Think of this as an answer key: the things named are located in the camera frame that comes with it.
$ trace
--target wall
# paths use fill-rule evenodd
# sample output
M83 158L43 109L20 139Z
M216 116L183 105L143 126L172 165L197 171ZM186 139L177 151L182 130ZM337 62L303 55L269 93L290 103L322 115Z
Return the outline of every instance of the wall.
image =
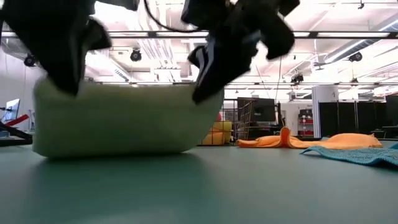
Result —
M18 116L29 114L33 109L32 90L35 82L44 74L40 68L28 68L23 61L5 54L0 49L0 107L5 107L6 102L21 99ZM17 127L21 130L28 129L29 122L25 121Z
M292 135L298 134L300 110L312 109L312 102L288 102L281 103L280 110L285 112L286 126L290 128Z

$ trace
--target orange cloth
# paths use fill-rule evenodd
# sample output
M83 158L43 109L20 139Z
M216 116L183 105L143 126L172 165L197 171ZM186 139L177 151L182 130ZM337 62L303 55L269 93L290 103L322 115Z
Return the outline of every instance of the orange cloth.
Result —
M237 140L239 147L306 149L322 146L327 149L361 149L365 147L382 148L382 144L372 135L344 133L325 141L301 141L290 136L289 128L282 128L280 136L264 136L254 141Z

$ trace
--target green table surface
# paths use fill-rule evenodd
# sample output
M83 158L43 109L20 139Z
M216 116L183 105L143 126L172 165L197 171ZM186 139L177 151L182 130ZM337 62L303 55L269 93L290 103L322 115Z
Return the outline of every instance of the green table surface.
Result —
M398 223L398 171L301 150L48 161L0 149L0 223Z

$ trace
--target black robotic arm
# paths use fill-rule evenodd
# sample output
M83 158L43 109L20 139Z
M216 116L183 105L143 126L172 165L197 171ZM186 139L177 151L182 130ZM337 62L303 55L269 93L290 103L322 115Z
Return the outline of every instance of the black robotic arm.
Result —
M133 11L139 4L139 0L100 2ZM155 19L147 0L144 4ZM209 32L208 44L188 57L200 69L193 100L202 102L248 71L259 41L269 49L267 59L287 54L294 36L278 12L286 16L299 4L299 0L239 0L236 4L185 0L181 20ZM87 51L111 47L104 26L90 17L94 5L95 0L5 0L0 25L3 21L9 25L60 90L77 95Z

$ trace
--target cable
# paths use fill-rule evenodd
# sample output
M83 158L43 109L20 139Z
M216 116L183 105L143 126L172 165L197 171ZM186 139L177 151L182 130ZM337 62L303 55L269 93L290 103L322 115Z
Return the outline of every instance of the cable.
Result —
M4 24L2 9L0 8L0 41L1 41L1 33L2 33L2 25Z
M257 74L258 74L259 77L260 77L261 83L262 83L262 85L263 85L263 87L264 87L264 90L266 91L268 98L270 98L270 96L269 96L269 94L268 94L268 90L267 90L266 84L264 83L264 80L263 80L262 77L261 77L261 74L260 74L260 71L259 71L259 68L257 67L257 65L256 65L256 70L257 70Z
M25 89L26 89L26 70L27 70L27 67L25 66L25 74L24 74L24 89L22 90L22 103L21 103L21 108L22 108L22 111L25 113Z
M282 56L280 56L280 59L279 59L279 78L278 78L278 82L276 84L275 103L278 99L278 88L279 88L279 82L280 82L280 77L281 77L281 70L282 70Z
M173 27L169 27L167 25L163 25L159 20L155 18L155 16L151 13L149 9L149 3L148 0L144 0L144 6L145 6L145 11L147 12L148 16L160 27L163 27L164 29L168 29L172 32L181 32L181 33L193 33L193 32L200 32L202 31L199 28L193 29L193 30L183 30L183 29L177 29Z

